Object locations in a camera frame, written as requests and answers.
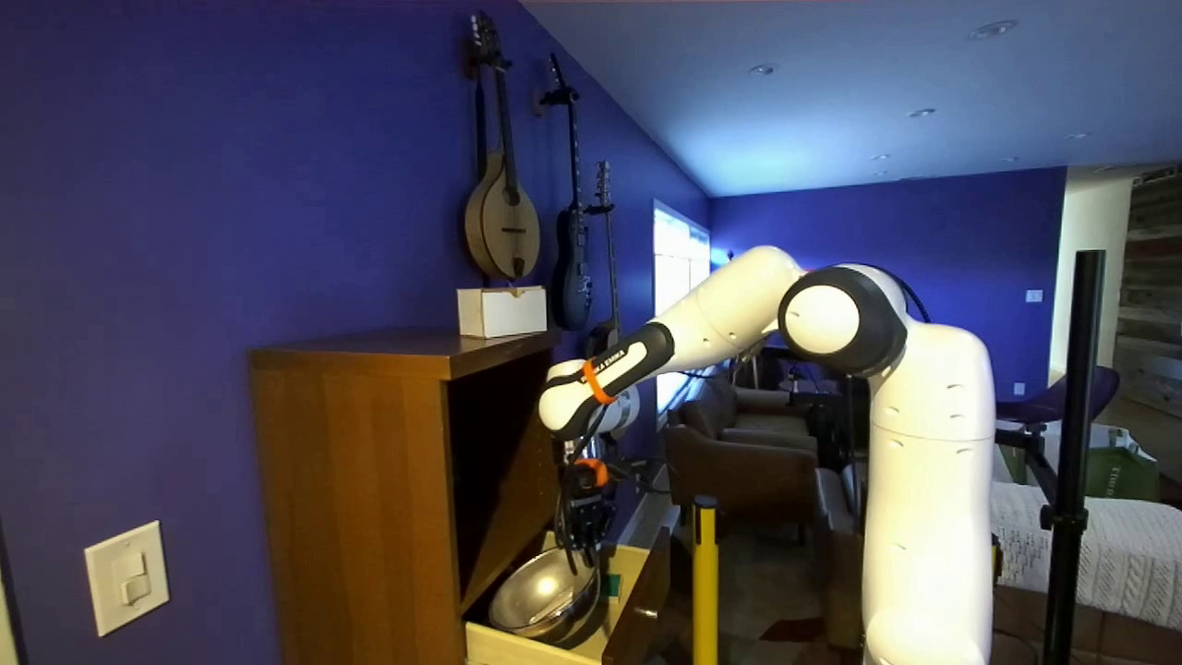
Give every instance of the white bedding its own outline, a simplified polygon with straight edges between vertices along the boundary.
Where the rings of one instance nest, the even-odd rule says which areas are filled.
[[[1001,583],[1046,589],[1054,533],[1039,524],[1043,487],[994,480]],[[1086,500],[1075,602],[1182,631],[1182,508],[1139,500]]]

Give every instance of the string instrument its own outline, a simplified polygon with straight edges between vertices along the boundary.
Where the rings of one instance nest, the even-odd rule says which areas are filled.
[[[487,277],[522,282],[540,263],[540,213],[516,179],[506,59],[487,16],[474,16],[476,122],[484,141],[484,69],[496,75],[498,152],[484,145],[484,178],[464,200],[464,243]]]
[[[569,141],[569,208],[559,213],[559,263],[549,284],[549,315],[560,328],[576,328],[591,309],[591,268],[588,268],[588,224],[583,224],[583,174],[580,174],[580,92],[565,83],[559,55],[549,55],[559,89],[542,102],[565,106],[565,141]]]
[[[597,157],[595,204],[588,213],[602,213],[602,253],[607,253],[607,320],[591,326],[591,353],[613,347],[620,341],[620,277],[616,277],[616,204],[610,200],[613,167]]]

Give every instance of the metal bowl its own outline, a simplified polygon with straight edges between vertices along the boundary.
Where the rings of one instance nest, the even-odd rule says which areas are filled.
[[[504,631],[554,644],[595,604],[595,565],[580,554],[542,550],[496,589],[487,619]]]

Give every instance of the light switch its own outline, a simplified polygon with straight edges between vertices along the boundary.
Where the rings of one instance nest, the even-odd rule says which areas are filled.
[[[170,602],[159,519],[86,548],[86,575],[95,609],[95,635]]]

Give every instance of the wooden cabinet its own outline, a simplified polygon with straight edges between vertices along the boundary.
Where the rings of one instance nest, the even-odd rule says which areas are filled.
[[[288,665],[458,665],[464,609],[559,506],[549,336],[382,333],[251,353]]]

